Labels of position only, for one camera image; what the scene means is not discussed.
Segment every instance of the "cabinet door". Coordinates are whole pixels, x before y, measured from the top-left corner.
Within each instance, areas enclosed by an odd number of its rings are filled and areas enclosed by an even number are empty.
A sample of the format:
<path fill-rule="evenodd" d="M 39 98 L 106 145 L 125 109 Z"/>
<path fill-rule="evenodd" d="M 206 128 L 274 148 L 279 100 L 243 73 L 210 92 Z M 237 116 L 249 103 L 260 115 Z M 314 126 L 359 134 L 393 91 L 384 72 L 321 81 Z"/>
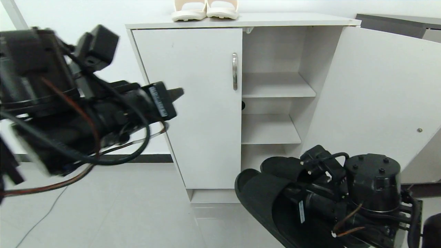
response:
<path fill-rule="evenodd" d="M 242 29 L 134 30 L 133 35 L 149 82 L 184 88 L 167 135 L 186 188 L 234 188 L 240 173 Z"/>
<path fill-rule="evenodd" d="M 440 83 L 441 44 L 345 27 L 303 151 L 385 154 L 404 169 L 440 128 Z"/>

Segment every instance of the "white sandal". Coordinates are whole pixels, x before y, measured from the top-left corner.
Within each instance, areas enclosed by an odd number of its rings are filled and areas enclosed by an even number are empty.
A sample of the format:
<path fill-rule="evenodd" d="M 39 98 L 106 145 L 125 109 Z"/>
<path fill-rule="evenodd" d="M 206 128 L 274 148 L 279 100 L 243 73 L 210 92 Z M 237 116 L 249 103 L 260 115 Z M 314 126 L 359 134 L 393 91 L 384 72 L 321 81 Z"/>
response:
<path fill-rule="evenodd" d="M 203 3 L 203 9 L 182 10 L 182 7 L 187 3 Z M 175 12 L 172 13 L 172 20 L 188 21 L 188 20 L 202 20 L 207 17 L 207 2 L 205 0 L 175 0 Z"/>
<path fill-rule="evenodd" d="M 239 17 L 239 5 L 237 0 L 206 0 L 207 16 L 219 17 L 219 18 L 231 18 L 237 19 Z M 228 2 L 231 3 L 234 8 L 231 7 L 212 7 L 213 2 Z"/>

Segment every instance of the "shoe cabinet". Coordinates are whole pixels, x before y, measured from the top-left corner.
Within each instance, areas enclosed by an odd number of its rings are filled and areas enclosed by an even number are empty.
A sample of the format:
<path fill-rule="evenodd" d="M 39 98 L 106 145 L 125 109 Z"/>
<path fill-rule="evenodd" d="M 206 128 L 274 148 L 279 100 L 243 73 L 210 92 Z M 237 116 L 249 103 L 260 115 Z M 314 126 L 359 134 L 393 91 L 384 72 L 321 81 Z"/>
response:
<path fill-rule="evenodd" d="M 243 13 L 126 25 L 145 81 L 185 90 L 166 139 L 192 203 L 237 202 L 241 170 L 316 144 L 402 167 L 419 153 L 441 126 L 441 44 L 360 23 Z"/>

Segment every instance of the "label sticker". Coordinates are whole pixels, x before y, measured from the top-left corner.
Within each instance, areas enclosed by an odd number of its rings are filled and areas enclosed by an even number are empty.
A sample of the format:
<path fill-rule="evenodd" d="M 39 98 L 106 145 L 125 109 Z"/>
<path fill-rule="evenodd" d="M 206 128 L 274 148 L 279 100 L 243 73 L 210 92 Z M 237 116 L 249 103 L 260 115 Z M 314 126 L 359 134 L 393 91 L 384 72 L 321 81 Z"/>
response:
<path fill-rule="evenodd" d="M 305 222 L 305 210 L 303 209 L 303 201 L 299 202 L 300 223 Z"/>
<path fill-rule="evenodd" d="M 167 113 L 167 111 L 165 110 L 164 105 L 162 104 L 161 99 L 159 98 L 159 94 L 158 94 L 158 92 L 156 91 L 156 88 L 155 88 L 155 87 L 150 87 L 150 88 L 149 88 L 149 91 L 150 91 L 150 94 L 151 94 L 152 97 L 153 97 L 153 101 L 155 102 L 156 107 L 158 108 L 159 114 L 160 114 L 162 117 L 166 117 L 166 116 L 168 116 L 168 113 Z"/>

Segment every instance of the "metal handle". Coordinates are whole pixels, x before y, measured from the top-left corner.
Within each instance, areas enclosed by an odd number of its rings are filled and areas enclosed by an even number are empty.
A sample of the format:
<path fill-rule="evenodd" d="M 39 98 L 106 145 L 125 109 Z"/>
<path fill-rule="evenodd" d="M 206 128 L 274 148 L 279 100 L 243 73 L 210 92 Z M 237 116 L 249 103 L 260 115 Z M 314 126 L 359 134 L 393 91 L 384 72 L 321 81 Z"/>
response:
<path fill-rule="evenodd" d="M 233 53 L 233 90 L 237 90 L 237 53 Z"/>

